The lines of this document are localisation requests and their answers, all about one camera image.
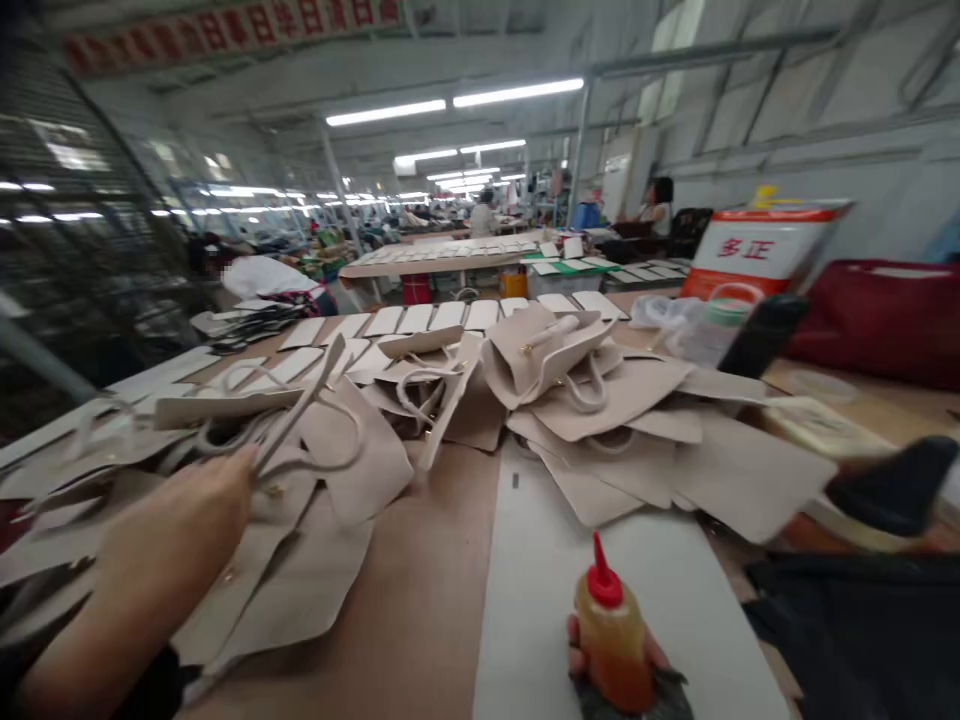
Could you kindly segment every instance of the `blue container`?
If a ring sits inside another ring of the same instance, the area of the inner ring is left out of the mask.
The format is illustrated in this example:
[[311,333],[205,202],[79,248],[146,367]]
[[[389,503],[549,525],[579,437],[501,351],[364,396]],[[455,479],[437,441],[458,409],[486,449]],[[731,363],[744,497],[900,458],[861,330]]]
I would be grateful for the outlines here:
[[578,230],[588,227],[598,227],[600,225],[600,206],[596,203],[579,203],[577,211],[573,215],[571,227]]

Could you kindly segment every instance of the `squeeze bottle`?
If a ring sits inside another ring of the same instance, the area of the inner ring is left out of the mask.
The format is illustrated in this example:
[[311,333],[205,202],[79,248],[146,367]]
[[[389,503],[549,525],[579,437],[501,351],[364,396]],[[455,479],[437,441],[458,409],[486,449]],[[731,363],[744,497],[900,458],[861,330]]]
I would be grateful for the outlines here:
[[580,647],[593,686],[620,712],[639,715],[656,699],[644,653],[646,627],[637,599],[607,565],[596,531],[593,553],[594,564],[577,583]]

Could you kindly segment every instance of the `window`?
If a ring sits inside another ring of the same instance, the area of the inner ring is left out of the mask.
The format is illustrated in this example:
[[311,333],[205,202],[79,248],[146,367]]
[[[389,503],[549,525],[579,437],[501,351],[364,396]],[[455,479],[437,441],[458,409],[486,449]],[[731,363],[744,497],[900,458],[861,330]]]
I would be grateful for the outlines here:
[[90,133],[82,128],[41,120],[29,120],[47,149],[63,167],[70,170],[106,172],[110,169],[103,156],[93,148]]

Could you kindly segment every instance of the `black bottle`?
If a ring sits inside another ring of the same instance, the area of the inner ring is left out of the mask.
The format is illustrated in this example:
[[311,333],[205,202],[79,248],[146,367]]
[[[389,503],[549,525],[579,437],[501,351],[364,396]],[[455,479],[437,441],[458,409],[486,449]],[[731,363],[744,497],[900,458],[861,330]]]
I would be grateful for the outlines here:
[[774,295],[760,303],[717,366],[721,372],[759,378],[776,360],[810,309],[798,295]]

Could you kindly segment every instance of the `red nozzle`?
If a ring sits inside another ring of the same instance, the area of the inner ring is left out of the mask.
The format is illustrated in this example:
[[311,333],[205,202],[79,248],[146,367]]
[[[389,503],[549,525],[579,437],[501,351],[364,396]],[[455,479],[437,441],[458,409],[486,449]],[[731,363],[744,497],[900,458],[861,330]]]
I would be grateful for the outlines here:
[[604,607],[619,607],[623,602],[623,586],[617,574],[607,565],[603,545],[600,544],[600,533],[596,530],[593,531],[593,562],[587,571],[587,590],[590,596]]

